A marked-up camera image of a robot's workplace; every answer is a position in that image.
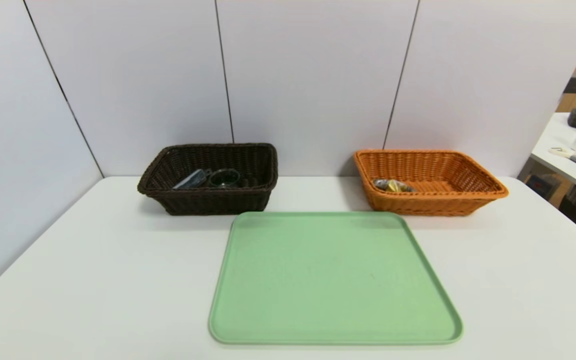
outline white countertop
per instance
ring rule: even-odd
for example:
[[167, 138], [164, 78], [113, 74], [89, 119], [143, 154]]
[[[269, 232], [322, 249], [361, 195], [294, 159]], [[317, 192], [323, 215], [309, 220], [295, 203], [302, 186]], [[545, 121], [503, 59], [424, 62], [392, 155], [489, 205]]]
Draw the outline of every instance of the white countertop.
[[576, 185], [576, 162], [548, 151], [550, 148], [570, 148], [576, 137], [576, 130], [568, 126], [568, 116], [568, 112], [553, 114], [533, 148], [531, 157]]
[[[510, 196], [471, 216], [405, 216], [463, 321], [454, 344], [220, 344], [208, 314], [234, 216], [169, 216], [110, 177], [1, 276], [0, 360], [576, 359], [576, 225], [501, 180]], [[267, 207], [368, 209], [352, 177], [281, 177]]]

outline wall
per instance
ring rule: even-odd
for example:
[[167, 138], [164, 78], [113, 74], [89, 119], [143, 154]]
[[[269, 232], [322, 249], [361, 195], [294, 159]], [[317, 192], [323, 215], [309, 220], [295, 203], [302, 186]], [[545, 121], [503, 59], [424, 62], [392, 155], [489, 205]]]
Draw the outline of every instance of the wall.
[[232, 142], [214, 0], [26, 0], [105, 176]]
[[356, 174], [381, 148], [417, 0], [217, 0], [236, 142], [270, 142], [279, 175]]
[[386, 148], [516, 176], [575, 66], [576, 0], [421, 0]]
[[0, 0], [0, 275], [100, 178], [23, 1]]

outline plastic tray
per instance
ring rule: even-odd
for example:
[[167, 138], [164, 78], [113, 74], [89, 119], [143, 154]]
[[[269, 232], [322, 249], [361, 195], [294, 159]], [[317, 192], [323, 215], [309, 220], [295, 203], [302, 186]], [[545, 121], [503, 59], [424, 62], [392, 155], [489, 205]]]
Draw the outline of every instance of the plastic tray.
[[390, 212], [246, 212], [210, 319], [225, 344], [447, 344], [462, 322]]

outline basket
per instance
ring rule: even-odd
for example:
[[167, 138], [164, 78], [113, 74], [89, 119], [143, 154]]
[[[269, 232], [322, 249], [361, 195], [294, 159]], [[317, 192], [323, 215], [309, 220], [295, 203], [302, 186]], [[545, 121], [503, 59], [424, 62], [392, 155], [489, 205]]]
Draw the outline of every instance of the basket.
[[[235, 169], [239, 187], [173, 187], [197, 169]], [[277, 184], [277, 150], [269, 143], [196, 144], [164, 148], [141, 176], [137, 191], [170, 215], [261, 212]]]
[[[465, 216], [508, 189], [464, 153], [451, 150], [361, 150], [354, 153], [374, 210], [402, 215]], [[394, 179], [416, 192], [389, 193], [375, 179]]]

